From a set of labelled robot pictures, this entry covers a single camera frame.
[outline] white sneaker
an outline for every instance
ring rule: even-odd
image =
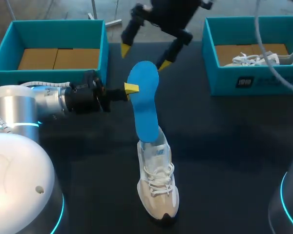
[[[225,67],[267,65],[263,55],[246,56],[243,53],[241,54],[242,56],[233,58],[232,63]],[[277,54],[268,51],[266,55],[273,65],[293,65],[293,53],[286,56],[278,56]]]
[[[155,143],[138,142],[140,180],[138,194],[147,212],[155,219],[170,219],[179,208],[179,194],[173,175],[171,150],[159,128]]]

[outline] shoe sole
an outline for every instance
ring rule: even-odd
[[[175,188],[176,188],[176,192],[177,192],[177,200],[179,200],[179,191],[178,191],[178,188],[177,188],[177,187],[175,187]],[[140,180],[139,180],[139,182],[138,182],[138,184],[137,184],[137,190],[138,190],[139,198],[140,198],[140,200],[141,200],[143,206],[145,207],[145,210],[148,212],[148,214],[149,214],[150,216],[152,216],[152,217],[153,217],[154,219],[156,219],[156,220],[162,220],[162,219],[158,219],[158,218],[154,217],[154,216],[151,214],[151,212],[147,209],[147,207],[145,206],[145,204],[144,204],[144,202],[143,202],[143,200],[142,200],[142,198],[141,198],[141,194],[140,194]],[[179,202],[178,202],[177,212],[176,212],[175,216],[177,215],[178,210],[179,210]]]

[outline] teal box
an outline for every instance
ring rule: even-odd
[[[283,43],[289,54],[293,52],[293,16],[260,17],[259,27],[264,44]],[[293,94],[272,75],[267,66],[221,67],[219,65],[216,45],[248,44],[257,44],[254,17],[206,18],[202,51],[211,94],[215,96]],[[278,65],[275,69],[293,84],[293,65]]]
[[[108,41],[104,20],[13,21],[0,45],[0,86],[80,81],[87,69],[18,71],[26,48],[100,49],[97,71],[103,83],[106,81]]]

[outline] white cable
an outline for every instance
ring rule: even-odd
[[[57,87],[57,88],[68,88],[70,87],[70,82],[65,83],[50,83],[50,82],[41,82],[41,81],[32,81],[32,82],[26,82],[24,84],[21,84],[21,86],[51,86],[51,87]]]
[[[7,124],[3,121],[2,118],[0,118],[0,125],[2,126],[4,132],[6,132],[6,133],[11,133],[12,132],[12,129],[7,126]]]
[[[263,53],[264,59],[266,64],[268,65],[270,71],[272,72],[272,74],[287,88],[289,88],[290,90],[293,91],[293,85],[289,82],[287,82],[273,67],[272,63],[269,61],[267,55],[266,55],[266,50],[265,47],[263,45],[262,42],[262,38],[260,36],[260,32],[259,32],[259,19],[258,19],[258,11],[259,11],[259,5],[260,5],[260,0],[256,0],[256,9],[255,9],[255,29],[256,29],[256,37],[257,37],[257,41],[258,41],[258,45],[260,50]]]
[[[11,5],[10,5],[9,0],[5,0],[5,2],[6,2],[6,6],[7,6],[8,10],[10,12],[10,16],[11,16],[12,20],[16,20],[16,18],[14,16],[14,13],[13,13],[13,10],[11,8]]]

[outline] shoe tongue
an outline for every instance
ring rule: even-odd
[[[262,65],[267,65],[266,61],[265,61],[265,59],[264,59],[264,57],[262,55],[261,55],[261,58],[262,59],[260,61],[258,61],[258,62],[261,63]],[[279,58],[278,58],[277,54],[268,55],[267,58],[273,65],[279,65],[280,64],[280,61],[279,61]]]
[[[150,173],[154,173],[159,167],[168,169],[169,165],[169,149],[167,145],[159,145],[148,147],[144,150],[144,158],[146,169]]]

